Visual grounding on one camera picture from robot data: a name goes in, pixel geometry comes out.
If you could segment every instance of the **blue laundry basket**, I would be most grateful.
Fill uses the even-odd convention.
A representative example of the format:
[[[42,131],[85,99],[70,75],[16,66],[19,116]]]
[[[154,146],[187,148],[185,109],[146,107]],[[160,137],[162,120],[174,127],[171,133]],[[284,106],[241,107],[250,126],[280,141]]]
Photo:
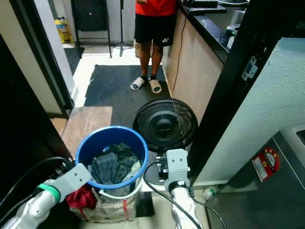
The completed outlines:
[[[95,130],[89,134],[79,145],[75,161],[83,163],[86,167],[91,165],[95,155],[99,154],[103,149],[113,144],[125,143],[132,148],[134,154],[143,162],[139,172],[131,179],[114,185],[103,185],[88,181],[88,184],[96,189],[117,189],[135,183],[136,179],[144,172],[148,163],[148,147],[144,139],[134,130],[124,126],[107,126]]]

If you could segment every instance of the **red cloth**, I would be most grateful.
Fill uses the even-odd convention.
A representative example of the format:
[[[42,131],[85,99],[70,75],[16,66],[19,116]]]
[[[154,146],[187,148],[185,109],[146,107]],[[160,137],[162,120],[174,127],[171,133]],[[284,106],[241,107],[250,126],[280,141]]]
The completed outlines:
[[[95,209],[96,198],[93,194],[92,187],[85,184],[75,192],[66,197],[68,205],[72,208],[90,208]]]
[[[135,4],[135,12],[145,16],[168,16],[176,13],[176,0],[147,0]]]

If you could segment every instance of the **tripod stand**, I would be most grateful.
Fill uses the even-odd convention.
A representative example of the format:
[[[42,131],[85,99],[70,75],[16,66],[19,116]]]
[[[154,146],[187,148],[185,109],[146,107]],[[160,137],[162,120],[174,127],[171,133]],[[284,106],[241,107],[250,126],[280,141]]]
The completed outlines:
[[[120,17],[121,17],[121,42],[114,44],[115,48],[119,48],[120,49],[120,57],[122,57],[123,54],[123,50],[124,49],[131,49],[133,48],[132,45],[129,45],[127,43],[125,43],[123,41],[123,22],[122,22],[122,10],[124,9],[124,0],[120,0],[120,5],[121,5],[121,10],[120,10]]]

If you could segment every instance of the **black cable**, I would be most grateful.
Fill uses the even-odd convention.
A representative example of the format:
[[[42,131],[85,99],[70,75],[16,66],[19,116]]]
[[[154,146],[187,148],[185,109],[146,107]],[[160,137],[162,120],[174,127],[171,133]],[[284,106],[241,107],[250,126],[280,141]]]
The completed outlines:
[[[181,54],[181,50],[182,50],[182,37],[183,37],[183,32],[184,32],[184,29],[185,29],[185,26],[186,26],[186,20],[187,20],[186,17],[189,15],[190,9],[191,9],[191,7],[192,7],[194,1],[195,1],[195,0],[192,0],[192,3],[190,4],[189,9],[188,9],[187,12],[186,12],[186,16],[185,16],[185,20],[184,20],[184,25],[183,25],[182,32],[181,32],[181,44],[180,44],[180,50],[179,50],[179,54],[178,54],[178,63],[177,63],[176,78],[175,78],[175,82],[174,82],[174,84],[173,84],[173,87],[174,87],[174,88],[175,88],[175,85],[176,85],[177,76],[178,76],[178,72],[179,72],[180,54]]]
[[[26,198],[24,198],[22,201],[15,204],[6,214],[5,216],[0,220],[0,226],[4,223],[4,220],[14,211],[16,208],[18,208],[20,205],[24,204],[25,202],[29,201],[31,198],[33,198],[36,195],[36,193],[32,193]]]
[[[13,185],[13,187],[11,187],[11,189],[9,190],[9,192],[6,194],[6,196],[3,198],[3,200],[0,202],[0,208],[2,207],[2,205],[4,204],[4,202],[6,201],[6,199],[8,198],[8,196],[11,194],[11,192],[17,187],[17,185],[29,174],[31,173],[33,170],[35,170],[37,167],[41,166],[42,164],[48,162],[48,161],[53,161],[53,160],[61,160],[63,162],[68,162],[67,159],[61,157],[61,156],[55,156],[55,157],[49,157],[46,158],[40,162],[38,162],[37,164],[35,164],[34,166],[32,166],[28,171],[26,171],[18,180],[17,182]]]
[[[168,201],[170,201],[172,204],[176,205],[176,207],[183,212],[192,222],[193,224],[195,224],[195,226],[198,229],[202,229],[201,226],[193,219],[193,217],[187,213],[179,204],[176,203],[176,201],[172,200],[169,196],[165,195],[164,193],[160,192],[159,190],[157,190],[154,186],[152,186],[148,180],[146,179],[146,172],[147,170],[153,165],[153,164],[157,164],[158,162],[152,162],[150,165],[148,165],[148,167],[146,168],[145,172],[144,172],[144,176],[143,179],[145,181],[145,183],[148,185],[148,187],[150,187],[153,191],[155,191],[156,193],[158,193],[159,195],[163,196],[165,199],[167,199]]]
[[[202,202],[199,202],[199,201],[196,200],[195,198],[193,198],[193,200],[195,201],[195,203],[200,204],[200,205],[202,205],[202,206],[204,206],[204,207],[210,209],[215,215],[217,215],[217,217],[218,217],[219,220],[221,221],[221,224],[223,225],[223,228],[224,228],[224,229],[227,229],[227,227],[226,227],[226,225],[225,225],[225,223],[224,223],[223,218],[221,218],[221,216],[219,215],[219,213],[218,213],[214,208],[212,208],[211,206],[206,205],[206,204],[204,204],[204,203],[202,203]]]

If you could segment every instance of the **white wall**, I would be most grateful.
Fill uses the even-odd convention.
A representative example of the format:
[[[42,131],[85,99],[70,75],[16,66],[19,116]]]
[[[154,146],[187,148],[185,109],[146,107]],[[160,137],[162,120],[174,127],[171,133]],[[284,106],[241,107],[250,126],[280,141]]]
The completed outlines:
[[[70,0],[53,0],[54,5],[56,2],[62,1],[64,5],[64,16],[70,24],[71,34],[73,39],[76,40],[75,30],[74,30],[74,20],[72,16],[72,9]],[[112,43],[121,41],[121,31],[120,31],[120,1],[119,0],[107,0],[107,8],[109,15],[109,31],[110,39]],[[132,42],[134,37],[134,19],[135,19],[135,0],[124,0],[124,9],[122,11],[123,18],[123,39],[125,42]],[[107,32],[80,32],[80,38],[86,37],[97,37],[97,38],[107,38]]]
[[[70,96],[73,98],[77,88],[76,88],[75,82],[73,80],[71,68],[69,66],[66,54],[63,50],[60,37],[58,35],[56,26],[54,24],[54,18],[53,18],[49,3],[47,0],[34,0],[34,2],[36,5],[38,14],[40,16],[42,25],[44,27],[44,30],[47,34],[49,43],[53,50],[58,67],[59,67],[61,74],[63,76],[63,79],[66,83]]]
[[[9,0],[0,0],[0,33],[44,110],[61,114]]]
[[[278,130],[299,123],[305,123],[305,39],[283,38],[196,184],[228,180]]]

